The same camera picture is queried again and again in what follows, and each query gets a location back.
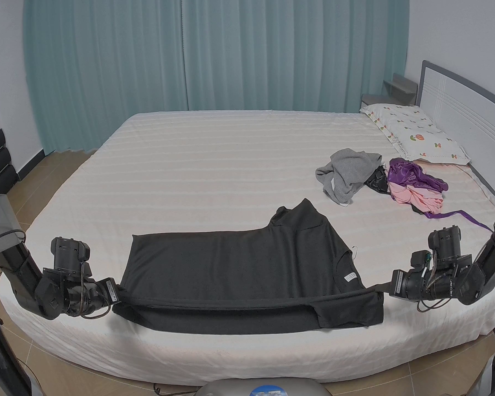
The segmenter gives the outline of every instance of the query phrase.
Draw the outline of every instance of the pink cloth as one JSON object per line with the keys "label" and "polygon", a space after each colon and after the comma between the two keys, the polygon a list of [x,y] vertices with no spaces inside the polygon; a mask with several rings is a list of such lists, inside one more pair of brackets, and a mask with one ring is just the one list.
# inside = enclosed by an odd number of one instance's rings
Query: pink cloth
{"label": "pink cloth", "polygon": [[399,204],[412,204],[422,213],[438,214],[442,211],[442,193],[426,188],[415,188],[412,185],[401,186],[389,182],[392,198]]}

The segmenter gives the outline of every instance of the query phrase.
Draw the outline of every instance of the mattress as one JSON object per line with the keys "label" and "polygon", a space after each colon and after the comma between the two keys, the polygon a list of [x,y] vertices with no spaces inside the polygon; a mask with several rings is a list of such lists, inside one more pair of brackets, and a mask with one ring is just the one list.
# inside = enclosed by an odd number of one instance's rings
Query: mattress
{"label": "mattress", "polygon": [[[342,148],[397,153],[365,115],[278,111],[138,114],[128,119],[55,193],[27,232],[37,264],[52,267],[55,236],[85,241],[93,277],[119,282],[132,234],[249,230],[276,208],[309,199],[349,247],[363,284],[409,269],[435,229],[457,224],[462,253],[476,256],[490,233],[461,216],[430,220],[389,195],[362,188],[346,208],[323,194],[314,172]],[[423,164],[449,183],[443,211],[463,209],[488,225],[495,206],[469,169]],[[385,297],[382,324],[273,335],[198,335],[147,329],[110,313],[99,320],[44,320],[19,307],[0,278],[13,321],[47,351],[109,374],[171,384],[224,378],[296,376],[353,379],[474,340],[495,327],[495,289],[418,313]]]}

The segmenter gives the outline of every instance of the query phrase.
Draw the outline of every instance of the tile floor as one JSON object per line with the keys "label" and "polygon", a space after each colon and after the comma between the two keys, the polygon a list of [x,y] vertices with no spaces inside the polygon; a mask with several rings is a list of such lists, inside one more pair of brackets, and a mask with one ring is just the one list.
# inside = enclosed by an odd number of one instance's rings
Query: tile floor
{"label": "tile floor", "polygon": [[[54,153],[42,160],[8,194],[22,228],[26,230],[50,201],[57,189],[90,155],[83,152]],[[16,356],[27,363],[40,380],[46,396],[153,396],[152,384],[120,379],[62,360],[41,349],[8,317],[0,303],[2,330]],[[347,396],[459,396],[492,353],[493,334],[474,342],[424,356],[407,364],[362,379],[327,383],[334,395]],[[193,390],[191,387],[161,385],[162,394]]]}

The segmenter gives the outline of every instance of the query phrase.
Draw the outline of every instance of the white headboard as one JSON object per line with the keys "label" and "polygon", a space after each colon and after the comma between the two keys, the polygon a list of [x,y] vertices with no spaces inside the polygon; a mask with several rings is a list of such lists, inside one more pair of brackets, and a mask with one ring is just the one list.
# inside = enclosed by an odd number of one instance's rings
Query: white headboard
{"label": "white headboard", "polygon": [[495,194],[495,94],[424,60],[416,105],[464,148]]}

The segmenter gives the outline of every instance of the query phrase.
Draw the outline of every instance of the curtain fold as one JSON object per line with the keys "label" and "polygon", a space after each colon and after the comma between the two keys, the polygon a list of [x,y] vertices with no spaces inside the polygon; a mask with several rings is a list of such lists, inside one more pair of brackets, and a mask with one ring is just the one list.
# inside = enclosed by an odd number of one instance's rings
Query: curtain fold
{"label": "curtain fold", "polygon": [[191,110],[359,110],[403,75],[409,0],[181,0]]}
{"label": "curtain fold", "polygon": [[25,0],[44,150],[100,147],[130,116],[187,110],[180,0]]}
{"label": "curtain fold", "polygon": [[409,0],[25,0],[24,51],[48,153],[138,112],[357,112],[408,30]]}

